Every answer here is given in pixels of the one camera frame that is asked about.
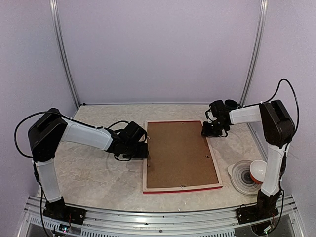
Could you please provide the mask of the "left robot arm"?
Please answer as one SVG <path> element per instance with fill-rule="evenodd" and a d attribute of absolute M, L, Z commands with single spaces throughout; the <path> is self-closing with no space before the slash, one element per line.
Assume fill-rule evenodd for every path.
<path fill-rule="evenodd" d="M 17 151 L 32 163 L 41 213 L 55 220 L 82 219 L 88 207 L 112 204 L 149 156 L 147 132 L 133 121 L 93 126 L 51 108 L 18 122 L 14 141 L 23 125 L 30 147 Z"/>

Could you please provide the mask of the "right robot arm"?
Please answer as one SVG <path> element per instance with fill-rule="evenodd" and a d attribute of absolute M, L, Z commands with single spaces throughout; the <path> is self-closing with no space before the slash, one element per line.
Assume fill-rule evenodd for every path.
<path fill-rule="evenodd" d="M 259 122 L 268 144 L 267 169 L 254 207 L 238 209 L 242 217 L 257 219 L 278 215 L 277 201 L 284 194 L 281 179 L 286 169 L 287 151 L 298 130 L 299 121 L 293 121 L 281 100 L 271 97 L 267 101 L 244 106 L 229 106 L 222 100 L 209 104 L 202 124 L 203 137 L 227 137 L 232 125 Z"/>

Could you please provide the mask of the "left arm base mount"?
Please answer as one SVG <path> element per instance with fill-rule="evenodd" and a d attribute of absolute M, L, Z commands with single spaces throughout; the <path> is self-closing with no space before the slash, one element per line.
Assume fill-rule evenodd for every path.
<path fill-rule="evenodd" d="M 44 209 L 43 215 L 54 220 L 67 222 L 69 224 L 83 225 L 86 210 L 71 206 L 50 210 L 48 207 Z"/>

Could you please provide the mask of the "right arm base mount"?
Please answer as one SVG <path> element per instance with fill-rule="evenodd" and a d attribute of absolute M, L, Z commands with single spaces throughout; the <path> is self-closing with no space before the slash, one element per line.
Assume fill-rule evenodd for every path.
<path fill-rule="evenodd" d="M 256 205 L 242 206 L 236 209 L 237 221 L 239 225 L 256 222 L 277 216 L 279 211 L 277 208 L 270 210 L 260 210 Z"/>

